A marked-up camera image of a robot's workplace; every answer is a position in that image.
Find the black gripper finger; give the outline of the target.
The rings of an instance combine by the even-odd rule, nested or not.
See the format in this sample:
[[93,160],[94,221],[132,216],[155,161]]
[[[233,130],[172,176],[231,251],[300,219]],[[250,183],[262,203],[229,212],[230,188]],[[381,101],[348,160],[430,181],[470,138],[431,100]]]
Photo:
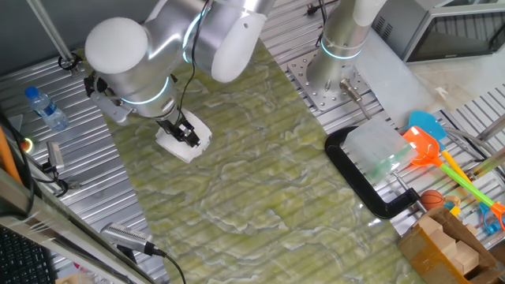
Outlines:
[[200,143],[200,138],[197,136],[197,134],[194,131],[194,127],[189,122],[186,121],[181,123],[181,131],[183,135],[183,140],[187,144]]
[[174,138],[179,142],[186,143],[189,147],[193,147],[193,132],[189,131],[188,133],[177,130],[173,133]]

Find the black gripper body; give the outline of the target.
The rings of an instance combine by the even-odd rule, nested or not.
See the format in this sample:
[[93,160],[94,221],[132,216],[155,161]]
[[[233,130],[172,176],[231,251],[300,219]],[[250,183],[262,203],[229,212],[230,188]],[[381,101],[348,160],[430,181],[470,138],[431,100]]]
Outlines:
[[167,117],[156,118],[155,121],[159,127],[172,136],[184,136],[184,130],[181,128],[185,115],[182,112],[175,112]]

